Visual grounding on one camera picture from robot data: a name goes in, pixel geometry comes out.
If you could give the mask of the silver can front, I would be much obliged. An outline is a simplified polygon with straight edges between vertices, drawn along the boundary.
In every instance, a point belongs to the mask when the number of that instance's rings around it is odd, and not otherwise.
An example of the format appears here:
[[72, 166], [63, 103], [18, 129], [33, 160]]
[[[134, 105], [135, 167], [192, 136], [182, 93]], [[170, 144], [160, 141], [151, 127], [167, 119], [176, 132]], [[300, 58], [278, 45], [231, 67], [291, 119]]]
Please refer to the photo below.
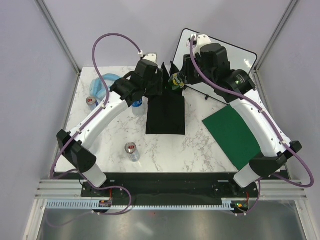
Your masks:
[[124, 146], [124, 150], [132, 162], [138, 162], [140, 160], [140, 153], [139, 153], [137, 146], [134, 142], [128, 142]]

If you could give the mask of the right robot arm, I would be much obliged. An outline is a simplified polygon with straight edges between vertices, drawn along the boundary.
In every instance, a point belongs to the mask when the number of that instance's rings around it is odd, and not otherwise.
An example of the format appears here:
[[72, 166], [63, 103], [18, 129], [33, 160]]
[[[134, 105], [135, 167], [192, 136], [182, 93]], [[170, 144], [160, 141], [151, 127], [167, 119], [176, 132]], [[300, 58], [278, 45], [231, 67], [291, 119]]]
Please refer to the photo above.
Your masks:
[[225, 47], [210, 39], [190, 40], [184, 56], [182, 73], [189, 84], [205, 83], [230, 105], [255, 138], [259, 152], [234, 175], [229, 191], [242, 196], [247, 186], [275, 175], [292, 158], [299, 158], [302, 144], [281, 131], [261, 102], [260, 94], [249, 74], [231, 69]]

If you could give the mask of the green glass bottle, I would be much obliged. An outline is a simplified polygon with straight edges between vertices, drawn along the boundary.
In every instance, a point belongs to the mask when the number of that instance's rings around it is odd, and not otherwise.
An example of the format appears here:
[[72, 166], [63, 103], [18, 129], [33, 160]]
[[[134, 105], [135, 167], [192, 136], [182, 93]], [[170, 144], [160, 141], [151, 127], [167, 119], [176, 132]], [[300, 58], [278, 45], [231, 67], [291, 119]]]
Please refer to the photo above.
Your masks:
[[185, 76], [180, 72], [172, 74], [168, 80], [168, 85], [169, 88], [173, 91], [184, 88]]

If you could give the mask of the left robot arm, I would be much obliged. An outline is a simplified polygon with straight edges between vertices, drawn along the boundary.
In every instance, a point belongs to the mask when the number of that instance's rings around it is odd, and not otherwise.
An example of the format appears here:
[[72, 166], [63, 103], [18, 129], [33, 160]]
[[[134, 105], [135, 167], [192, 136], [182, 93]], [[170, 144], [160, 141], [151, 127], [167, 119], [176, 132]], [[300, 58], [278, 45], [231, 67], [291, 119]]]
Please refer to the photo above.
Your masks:
[[107, 176], [97, 164], [89, 149], [101, 132], [122, 112], [142, 97], [163, 93], [163, 71], [158, 67], [155, 53], [146, 54], [134, 71], [116, 80], [103, 100], [81, 123], [71, 131], [60, 130], [57, 140], [64, 156], [92, 184], [99, 197], [110, 191]]

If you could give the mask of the black canvas bag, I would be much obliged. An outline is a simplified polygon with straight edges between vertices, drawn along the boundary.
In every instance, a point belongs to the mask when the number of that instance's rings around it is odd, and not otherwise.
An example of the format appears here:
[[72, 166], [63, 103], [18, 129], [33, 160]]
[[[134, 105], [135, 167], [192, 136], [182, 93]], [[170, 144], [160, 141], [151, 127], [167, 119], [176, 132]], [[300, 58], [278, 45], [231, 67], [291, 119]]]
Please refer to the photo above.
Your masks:
[[169, 85], [170, 77], [179, 72], [177, 66], [171, 62], [170, 70], [164, 64], [162, 95], [152, 96], [147, 102], [147, 121], [145, 133], [147, 135], [185, 135], [185, 97], [183, 89], [173, 90]]

